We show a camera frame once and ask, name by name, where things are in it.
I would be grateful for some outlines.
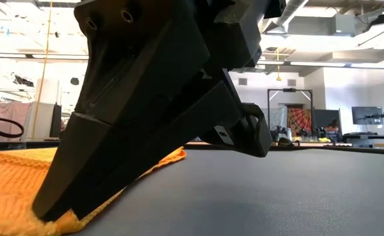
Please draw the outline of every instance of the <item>gray table surface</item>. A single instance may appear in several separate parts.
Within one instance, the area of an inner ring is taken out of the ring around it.
[[[75,235],[384,235],[384,155],[189,150]]]

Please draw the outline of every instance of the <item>black strap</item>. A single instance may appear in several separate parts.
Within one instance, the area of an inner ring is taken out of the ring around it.
[[[21,137],[23,135],[24,127],[22,125],[20,125],[18,122],[11,121],[10,119],[4,119],[4,118],[0,118],[0,121],[4,121],[4,122],[8,122],[8,123],[14,124],[18,128],[20,128],[20,130],[21,130],[21,133],[19,133],[19,134],[8,134],[8,133],[0,131],[0,136],[5,137],[5,138],[19,138],[19,137]]]

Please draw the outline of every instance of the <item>computer monitor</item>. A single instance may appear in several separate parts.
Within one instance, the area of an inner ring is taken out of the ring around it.
[[[315,109],[313,115],[316,128],[333,126],[337,128],[338,133],[342,134],[339,110]]]
[[[381,107],[352,107],[352,122],[354,125],[382,125],[383,114]]]

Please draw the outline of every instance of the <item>metal frame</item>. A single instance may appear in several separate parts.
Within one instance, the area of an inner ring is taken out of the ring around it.
[[[270,92],[276,91],[272,97],[270,97]],[[270,130],[270,101],[280,92],[300,92],[304,97],[306,97],[310,101],[310,108],[311,108],[311,132],[314,131],[314,122],[312,120],[313,118],[313,104],[312,104],[312,90],[311,89],[296,89],[296,88],[283,88],[283,89],[278,89],[278,88],[269,88],[268,89],[268,128]],[[310,97],[308,97],[304,92],[309,92]]]

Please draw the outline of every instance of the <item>orange knit fabric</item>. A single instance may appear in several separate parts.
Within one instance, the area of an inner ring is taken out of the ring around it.
[[[56,148],[0,151],[0,235],[61,235],[82,230],[123,191],[83,219],[69,210],[55,222],[42,222],[32,212],[32,203],[55,152]],[[143,175],[185,157],[179,148]]]

